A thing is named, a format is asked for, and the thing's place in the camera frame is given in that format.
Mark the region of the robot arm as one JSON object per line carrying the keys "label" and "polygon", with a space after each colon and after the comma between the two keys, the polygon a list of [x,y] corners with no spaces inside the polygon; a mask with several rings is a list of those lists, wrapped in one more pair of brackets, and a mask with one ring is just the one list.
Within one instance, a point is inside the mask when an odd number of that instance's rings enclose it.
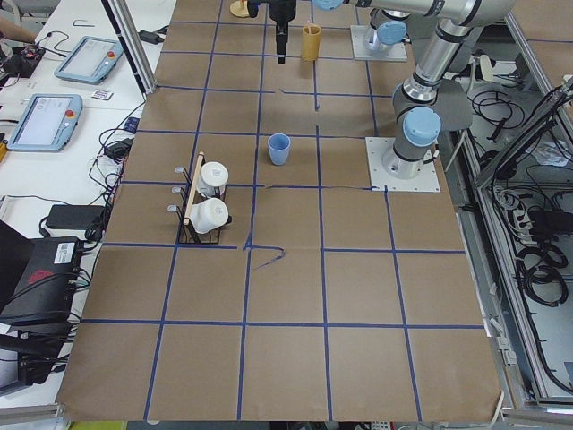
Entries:
{"label": "robot arm", "polygon": [[370,7],[401,13],[437,16],[429,44],[412,76],[398,86],[393,96],[397,114],[397,135],[382,156],[382,166],[393,177],[416,177],[423,158],[440,133],[441,120],[430,107],[438,88],[467,35],[504,18],[514,1],[353,1],[356,7]]}

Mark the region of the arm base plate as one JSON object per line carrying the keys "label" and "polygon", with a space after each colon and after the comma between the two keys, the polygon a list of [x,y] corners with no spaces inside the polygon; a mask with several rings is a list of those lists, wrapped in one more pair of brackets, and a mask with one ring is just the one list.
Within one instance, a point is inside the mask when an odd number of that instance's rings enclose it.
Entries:
{"label": "arm base plate", "polygon": [[351,41],[355,60],[405,62],[407,54],[403,42],[405,27],[400,24],[397,30],[388,27],[386,22],[377,30],[371,26],[352,25]]}
{"label": "arm base plate", "polygon": [[432,152],[417,161],[405,161],[394,151],[394,138],[366,137],[371,189],[377,192],[439,193],[440,183]]}

